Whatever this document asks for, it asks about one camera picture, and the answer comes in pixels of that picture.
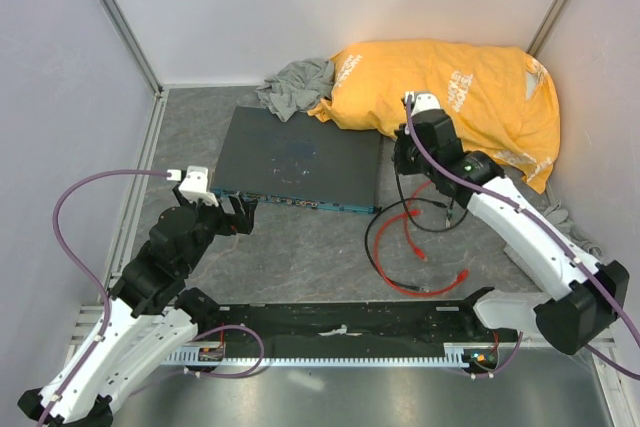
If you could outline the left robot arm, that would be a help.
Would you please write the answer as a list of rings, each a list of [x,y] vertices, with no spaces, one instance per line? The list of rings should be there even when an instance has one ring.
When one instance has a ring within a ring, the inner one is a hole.
[[[180,196],[159,215],[72,360],[48,384],[21,394],[17,405],[27,418],[39,426],[109,426],[171,353],[216,335],[216,303],[186,281],[215,237],[252,231],[257,203],[234,196],[231,205],[226,212]]]

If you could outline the dark grey network switch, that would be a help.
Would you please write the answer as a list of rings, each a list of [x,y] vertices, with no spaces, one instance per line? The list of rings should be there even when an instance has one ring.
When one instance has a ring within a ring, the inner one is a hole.
[[[238,106],[222,144],[212,190],[261,202],[371,214],[381,135],[342,130],[305,113],[282,122],[267,109]]]

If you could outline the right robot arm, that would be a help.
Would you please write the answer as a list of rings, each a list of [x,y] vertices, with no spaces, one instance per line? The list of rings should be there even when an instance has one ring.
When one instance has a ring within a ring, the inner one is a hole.
[[[482,294],[458,315],[465,338],[481,340],[501,328],[537,332],[556,350],[573,355],[616,321],[639,335],[624,310],[627,269],[617,261],[603,264],[569,241],[500,166],[482,152],[464,151],[445,112],[412,113],[396,135],[397,172],[425,175],[438,192],[492,228],[524,261],[525,273],[539,288]]]

